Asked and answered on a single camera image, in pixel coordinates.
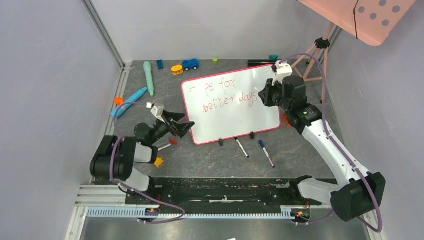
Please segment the pink framed whiteboard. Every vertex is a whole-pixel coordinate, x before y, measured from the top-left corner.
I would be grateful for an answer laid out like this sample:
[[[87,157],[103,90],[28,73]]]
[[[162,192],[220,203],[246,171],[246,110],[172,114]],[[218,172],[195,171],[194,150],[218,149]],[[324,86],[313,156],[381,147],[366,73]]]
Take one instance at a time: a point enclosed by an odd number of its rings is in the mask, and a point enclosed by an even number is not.
[[[266,107],[254,87],[262,90],[274,77],[271,65],[250,67],[185,80],[181,84],[187,118],[195,125],[195,145],[260,133],[281,126],[278,107]]]

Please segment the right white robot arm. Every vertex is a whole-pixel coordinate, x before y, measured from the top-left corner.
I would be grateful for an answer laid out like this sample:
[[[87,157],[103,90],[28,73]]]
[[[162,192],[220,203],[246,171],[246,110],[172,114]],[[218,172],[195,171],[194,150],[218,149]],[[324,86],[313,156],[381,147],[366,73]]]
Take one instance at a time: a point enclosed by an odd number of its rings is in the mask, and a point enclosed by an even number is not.
[[[363,221],[363,215],[375,211],[381,230],[386,179],[380,172],[371,173],[343,146],[323,111],[308,102],[304,80],[298,76],[287,76],[282,82],[269,78],[258,95],[266,107],[282,109],[289,125],[315,148],[336,179],[331,184],[311,176],[299,177],[288,191],[289,199],[295,204],[314,200],[329,205],[345,222]]]

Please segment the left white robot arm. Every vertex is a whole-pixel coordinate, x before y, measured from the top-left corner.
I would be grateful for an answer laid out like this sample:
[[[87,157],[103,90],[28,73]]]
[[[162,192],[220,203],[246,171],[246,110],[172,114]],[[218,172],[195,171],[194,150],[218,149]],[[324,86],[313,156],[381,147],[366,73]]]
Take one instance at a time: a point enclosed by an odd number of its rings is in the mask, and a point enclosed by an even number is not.
[[[95,178],[118,181],[129,190],[138,190],[138,197],[145,204],[153,203],[157,190],[150,186],[151,177],[134,167],[135,163],[153,164],[159,148],[154,144],[167,134],[184,137],[195,125],[193,121],[181,122],[186,115],[163,111],[155,124],[140,123],[134,128],[135,136],[118,141],[115,135],[103,137],[90,163],[90,174]]]

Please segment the green whiteboard marker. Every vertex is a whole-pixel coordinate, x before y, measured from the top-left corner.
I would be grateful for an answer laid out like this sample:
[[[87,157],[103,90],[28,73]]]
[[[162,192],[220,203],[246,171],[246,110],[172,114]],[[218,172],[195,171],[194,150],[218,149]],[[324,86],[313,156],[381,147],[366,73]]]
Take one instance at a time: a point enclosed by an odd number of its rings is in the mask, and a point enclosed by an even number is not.
[[[164,149],[166,149],[166,148],[171,147],[172,145],[173,145],[172,143],[168,143],[168,144],[165,144],[165,145],[163,145],[163,146],[160,146],[160,147],[158,148],[158,151],[162,151],[162,150],[164,150]]]

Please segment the blue whiteboard marker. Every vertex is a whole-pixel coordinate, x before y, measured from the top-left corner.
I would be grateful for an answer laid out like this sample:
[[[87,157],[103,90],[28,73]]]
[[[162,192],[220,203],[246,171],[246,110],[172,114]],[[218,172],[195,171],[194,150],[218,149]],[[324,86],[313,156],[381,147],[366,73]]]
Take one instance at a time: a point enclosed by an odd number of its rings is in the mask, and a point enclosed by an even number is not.
[[[269,153],[268,153],[268,151],[267,151],[267,149],[266,149],[266,146],[265,146],[264,142],[260,139],[260,140],[258,141],[258,143],[259,143],[260,147],[262,148],[262,150],[263,150],[263,152],[264,152],[265,156],[266,156],[266,157],[267,157],[267,159],[269,160],[269,162],[270,162],[270,164],[271,164],[272,168],[275,168],[276,166],[275,166],[275,164],[273,163],[273,161],[272,161],[272,159],[271,159],[271,157],[270,157],[270,155],[269,155]]]

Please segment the black whiteboard marker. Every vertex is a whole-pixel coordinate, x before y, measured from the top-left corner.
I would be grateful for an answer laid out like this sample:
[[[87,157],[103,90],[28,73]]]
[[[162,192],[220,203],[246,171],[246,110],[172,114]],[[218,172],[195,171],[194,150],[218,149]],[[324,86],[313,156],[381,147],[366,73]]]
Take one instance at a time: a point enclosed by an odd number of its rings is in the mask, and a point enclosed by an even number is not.
[[[245,150],[245,148],[243,147],[242,143],[240,142],[240,140],[235,137],[234,140],[237,142],[237,144],[239,145],[241,151],[243,152],[243,154],[245,155],[246,158],[249,158],[249,154],[247,153],[247,151]]]

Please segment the black cylinder tube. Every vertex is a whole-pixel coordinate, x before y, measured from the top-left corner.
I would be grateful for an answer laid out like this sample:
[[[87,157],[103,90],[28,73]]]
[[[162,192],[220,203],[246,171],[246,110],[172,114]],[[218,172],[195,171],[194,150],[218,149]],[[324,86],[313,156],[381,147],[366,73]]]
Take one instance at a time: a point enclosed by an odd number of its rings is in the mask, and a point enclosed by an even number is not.
[[[278,61],[279,59],[249,59],[247,61],[247,66],[250,68],[264,65],[274,65]]]

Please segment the yellow orange plastic block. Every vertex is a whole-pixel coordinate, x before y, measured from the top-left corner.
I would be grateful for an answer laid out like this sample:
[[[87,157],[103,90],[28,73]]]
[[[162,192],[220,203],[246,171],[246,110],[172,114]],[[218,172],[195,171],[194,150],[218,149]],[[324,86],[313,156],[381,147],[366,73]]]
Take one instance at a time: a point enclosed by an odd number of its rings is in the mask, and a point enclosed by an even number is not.
[[[159,168],[162,164],[164,163],[164,160],[160,157],[157,157],[156,160],[154,161],[154,165]]]

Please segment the large blue toy crayon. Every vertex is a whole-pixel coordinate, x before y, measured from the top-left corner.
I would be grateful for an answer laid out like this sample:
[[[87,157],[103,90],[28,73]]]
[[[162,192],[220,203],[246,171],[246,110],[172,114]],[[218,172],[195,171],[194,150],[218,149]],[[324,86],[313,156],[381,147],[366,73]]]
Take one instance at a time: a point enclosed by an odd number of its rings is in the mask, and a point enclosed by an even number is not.
[[[140,90],[138,90],[136,93],[134,93],[132,96],[130,96],[128,99],[124,99],[124,103],[118,107],[115,107],[111,113],[110,116],[113,118],[120,118],[126,110],[128,110],[133,103],[138,101],[141,97],[145,95],[145,93],[148,91],[147,87],[144,87]]]

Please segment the blue toy car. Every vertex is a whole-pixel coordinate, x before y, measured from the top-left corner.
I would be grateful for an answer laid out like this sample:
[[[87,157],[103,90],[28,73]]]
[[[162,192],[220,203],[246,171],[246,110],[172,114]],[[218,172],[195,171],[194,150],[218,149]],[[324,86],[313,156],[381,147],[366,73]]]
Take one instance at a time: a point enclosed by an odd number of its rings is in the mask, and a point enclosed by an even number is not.
[[[186,59],[182,61],[182,67],[184,71],[197,70],[200,67],[200,63],[196,58]]]

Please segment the dark blue small block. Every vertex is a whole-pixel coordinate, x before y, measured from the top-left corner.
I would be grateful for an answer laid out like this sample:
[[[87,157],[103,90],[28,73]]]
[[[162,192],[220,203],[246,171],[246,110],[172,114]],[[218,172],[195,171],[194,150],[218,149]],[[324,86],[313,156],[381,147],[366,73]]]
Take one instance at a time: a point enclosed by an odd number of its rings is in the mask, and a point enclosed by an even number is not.
[[[162,61],[162,60],[157,60],[156,61],[156,64],[157,64],[157,68],[159,69],[159,70],[163,70],[165,67],[164,67],[164,62]]]

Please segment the small orange toy piece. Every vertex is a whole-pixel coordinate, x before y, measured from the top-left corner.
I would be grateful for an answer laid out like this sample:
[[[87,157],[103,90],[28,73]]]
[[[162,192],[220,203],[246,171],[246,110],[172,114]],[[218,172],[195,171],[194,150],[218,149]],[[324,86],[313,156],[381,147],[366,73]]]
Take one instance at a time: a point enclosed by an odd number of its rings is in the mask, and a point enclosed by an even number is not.
[[[122,105],[125,102],[125,100],[122,97],[116,97],[114,99],[114,103],[116,105],[116,107],[119,107],[120,105]]]

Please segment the large mint toy crayon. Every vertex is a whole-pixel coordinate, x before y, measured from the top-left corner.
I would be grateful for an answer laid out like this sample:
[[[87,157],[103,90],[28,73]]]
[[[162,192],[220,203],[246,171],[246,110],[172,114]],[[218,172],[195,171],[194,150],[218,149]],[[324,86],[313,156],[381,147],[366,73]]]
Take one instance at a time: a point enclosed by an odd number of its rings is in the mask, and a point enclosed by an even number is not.
[[[153,97],[155,95],[155,89],[154,89],[154,80],[153,80],[153,74],[152,74],[152,66],[149,61],[145,61],[143,63],[143,70],[145,73],[147,90],[150,96]]]

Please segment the pink perforated panel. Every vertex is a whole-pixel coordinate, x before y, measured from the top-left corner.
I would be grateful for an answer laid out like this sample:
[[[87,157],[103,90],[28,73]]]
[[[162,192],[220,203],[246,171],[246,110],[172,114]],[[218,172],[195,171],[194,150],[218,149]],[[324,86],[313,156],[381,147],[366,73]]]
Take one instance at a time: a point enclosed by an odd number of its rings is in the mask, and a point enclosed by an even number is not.
[[[356,39],[380,46],[416,0],[300,0]]]

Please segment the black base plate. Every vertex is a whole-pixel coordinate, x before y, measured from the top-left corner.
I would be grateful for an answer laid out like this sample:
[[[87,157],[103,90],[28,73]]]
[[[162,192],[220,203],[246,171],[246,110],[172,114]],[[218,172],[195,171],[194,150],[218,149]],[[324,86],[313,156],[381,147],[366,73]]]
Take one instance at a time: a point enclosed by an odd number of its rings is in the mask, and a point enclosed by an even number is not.
[[[276,214],[281,206],[312,206],[290,187],[289,178],[154,177],[147,195],[186,214]]]

